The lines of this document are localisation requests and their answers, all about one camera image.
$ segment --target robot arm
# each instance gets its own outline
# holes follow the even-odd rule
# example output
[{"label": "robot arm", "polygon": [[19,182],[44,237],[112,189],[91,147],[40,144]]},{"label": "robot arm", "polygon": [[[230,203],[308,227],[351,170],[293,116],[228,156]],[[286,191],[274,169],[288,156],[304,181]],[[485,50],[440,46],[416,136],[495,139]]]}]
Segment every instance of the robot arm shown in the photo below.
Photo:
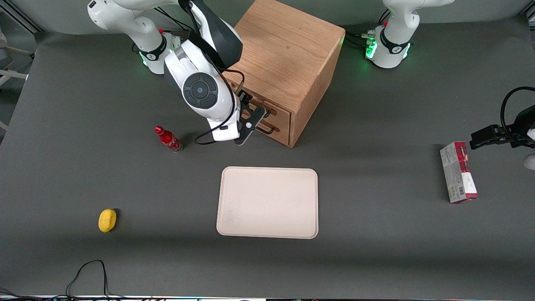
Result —
[{"label": "robot arm", "polygon": [[439,7],[455,0],[383,0],[391,11],[386,26],[379,25],[363,37],[370,38],[366,58],[381,68],[394,68],[407,56],[410,39],[418,25],[420,16],[416,10],[425,7]]},{"label": "robot arm", "polygon": [[[141,10],[128,9],[118,4],[123,2],[129,1],[92,0],[87,5],[87,12],[98,27],[127,34],[139,48],[143,62],[149,70],[155,74],[163,74],[165,56],[169,50],[174,50],[178,46],[179,39],[168,33],[161,34],[152,20],[139,16]],[[143,2],[169,1],[144,0]]]},{"label": "robot arm", "polygon": [[[143,10],[166,4],[180,5],[198,29],[181,45],[178,38],[160,33],[150,19],[138,16]],[[264,117],[264,108],[251,111],[242,106],[221,74],[220,70],[240,60],[243,44],[234,28],[202,0],[92,0],[87,9],[100,28],[130,36],[145,65],[153,73],[165,74],[188,106],[208,120],[211,130],[207,133],[212,133],[215,141],[235,140],[241,145]],[[249,119],[241,118],[244,109],[249,111]]]}]

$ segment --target wooden drawer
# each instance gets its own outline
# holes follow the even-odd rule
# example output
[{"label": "wooden drawer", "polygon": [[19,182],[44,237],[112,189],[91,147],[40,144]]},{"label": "wooden drawer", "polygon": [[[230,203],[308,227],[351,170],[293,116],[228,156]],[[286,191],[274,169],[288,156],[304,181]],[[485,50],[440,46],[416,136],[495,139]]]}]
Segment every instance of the wooden drawer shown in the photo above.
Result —
[{"label": "wooden drawer", "polygon": [[[244,90],[253,96],[249,105],[252,109],[255,109],[257,105],[262,105],[269,112],[269,115],[260,122],[258,127],[266,132],[273,130],[268,136],[287,146],[290,140],[290,113],[261,98],[256,93],[247,89]],[[243,116],[247,118],[249,113],[244,111]]]}]

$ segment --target drawer handle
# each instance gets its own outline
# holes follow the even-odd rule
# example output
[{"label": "drawer handle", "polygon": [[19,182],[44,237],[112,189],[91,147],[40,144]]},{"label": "drawer handle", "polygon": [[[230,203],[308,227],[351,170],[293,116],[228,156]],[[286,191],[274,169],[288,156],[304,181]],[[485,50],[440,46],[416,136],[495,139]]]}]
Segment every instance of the drawer handle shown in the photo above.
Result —
[{"label": "drawer handle", "polygon": [[261,132],[261,133],[264,133],[266,135],[271,135],[275,131],[275,128],[272,127],[269,131],[266,131],[266,130],[262,130],[261,128],[257,127],[256,130]]}]

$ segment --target black cable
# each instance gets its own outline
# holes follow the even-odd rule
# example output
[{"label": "black cable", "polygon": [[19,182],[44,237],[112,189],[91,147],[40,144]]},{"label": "black cable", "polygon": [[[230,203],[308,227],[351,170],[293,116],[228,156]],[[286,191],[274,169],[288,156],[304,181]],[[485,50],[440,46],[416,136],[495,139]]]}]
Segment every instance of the black cable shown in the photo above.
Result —
[{"label": "black cable", "polygon": [[184,22],[180,22],[179,20],[176,20],[175,18],[170,16],[166,11],[164,11],[164,9],[162,9],[161,7],[155,7],[154,10],[156,10],[157,12],[161,13],[162,15],[168,17],[169,19],[173,20],[178,26],[180,26],[180,28],[182,28],[182,30],[186,30],[184,28],[184,26],[186,26],[187,28],[189,28],[189,30],[193,31],[193,28],[191,26],[187,25]]},{"label": "black cable", "polygon": [[162,15],[170,18],[171,20],[173,20],[178,26],[180,26],[180,28],[182,28],[183,31],[186,30],[186,28],[180,23],[178,22],[178,20],[175,20],[173,17],[171,17],[167,12],[165,12],[163,9],[159,10],[158,7],[155,7],[154,8],[155,11],[161,13]]},{"label": "black cable", "polygon": [[383,20],[381,20],[381,22],[379,22],[379,24],[384,23],[388,17],[390,17],[390,12],[384,17]]},{"label": "black cable", "polygon": [[360,44],[360,43],[357,43],[357,42],[355,42],[355,41],[352,41],[352,40],[348,39],[347,37],[346,37],[346,39],[345,39],[344,41],[348,41],[349,43],[351,43],[351,44],[353,44],[353,45],[360,46],[360,47],[366,47],[366,44]]},{"label": "black cable", "polygon": [[511,98],[513,94],[521,90],[528,90],[528,91],[535,92],[535,88],[525,87],[525,86],[518,87],[516,89],[513,89],[511,92],[509,92],[507,96],[505,96],[505,98],[503,99],[502,106],[500,108],[500,122],[501,122],[502,128],[505,130],[505,134],[507,135],[507,137],[509,137],[509,139],[511,139],[512,141],[516,142],[519,145],[530,147],[524,142],[521,142],[520,140],[518,140],[516,137],[513,137],[513,135],[511,134],[511,131],[509,131],[509,127],[505,124],[505,107],[507,105],[507,102],[509,101],[509,98]]},{"label": "black cable", "polygon": [[[195,33],[200,36],[201,35],[201,31],[199,30],[197,21],[195,20],[195,17],[193,16],[192,10],[189,7],[189,5],[186,7],[186,11],[187,11],[189,17],[192,20],[193,27],[195,29]],[[219,76],[223,79],[223,81],[227,85],[228,92],[231,94],[231,98],[232,98],[231,113],[228,115],[228,117],[225,119],[225,121],[223,121],[222,123],[220,123],[218,126],[214,127],[213,129],[210,129],[210,130],[200,134],[199,136],[197,136],[197,138],[195,138],[195,144],[198,144],[198,145],[210,145],[210,144],[217,143],[218,141],[214,140],[214,141],[209,141],[209,142],[199,142],[198,140],[203,138],[204,136],[208,135],[209,133],[212,133],[215,130],[221,129],[221,127],[223,125],[225,125],[232,118],[232,116],[234,115],[234,110],[236,109],[236,99],[234,98],[234,92],[232,91],[231,85],[228,83],[227,79],[223,76],[223,74],[221,73],[219,68],[217,68],[217,66],[212,62],[212,59],[208,55],[206,55],[205,53],[203,53],[203,55],[208,60],[208,62],[210,62],[210,64],[212,64],[212,66],[217,70],[217,73],[219,74]]]},{"label": "black cable", "polygon": [[361,37],[361,35],[356,34],[356,33],[352,33],[352,32],[349,32],[349,31],[346,31],[346,35],[354,36],[354,37]]},{"label": "black cable", "polygon": [[381,24],[381,22],[384,20],[384,18],[387,18],[388,15],[390,14],[390,10],[389,9],[386,9],[385,12],[383,12],[383,14],[381,15],[381,17],[379,18],[379,21],[377,21],[378,24]]},{"label": "black cable", "polygon": [[103,274],[104,274],[104,295],[110,300],[118,300],[117,298],[110,297],[110,295],[114,295],[114,296],[118,296],[118,295],[113,294],[108,289],[108,274],[106,273],[106,267],[104,265],[104,261],[102,261],[100,259],[96,259],[96,260],[92,260],[92,261],[86,262],[85,264],[83,264],[83,266],[80,267],[80,269],[76,273],[76,276],[74,277],[74,279],[67,285],[67,288],[65,288],[65,295],[70,300],[73,300],[73,296],[71,295],[71,287],[72,287],[72,285],[76,282],[76,280],[80,276],[80,273],[82,272],[83,268],[88,264],[92,264],[93,262],[100,262],[100,264],[102,265],[102,271],[103,271]]}]

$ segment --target cardboard box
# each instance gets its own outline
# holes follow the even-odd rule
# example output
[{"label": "cardboard box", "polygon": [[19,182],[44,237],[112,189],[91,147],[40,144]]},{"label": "cardboard box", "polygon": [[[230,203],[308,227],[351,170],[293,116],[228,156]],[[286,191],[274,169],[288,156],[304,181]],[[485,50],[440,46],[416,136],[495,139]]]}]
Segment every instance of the cardboard box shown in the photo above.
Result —
[{"label": "cardboard box", "polygon": [[440,151],[449,202],[461,204],[478,198],[472,174],[468,168],[466,142],[454,142]]}]

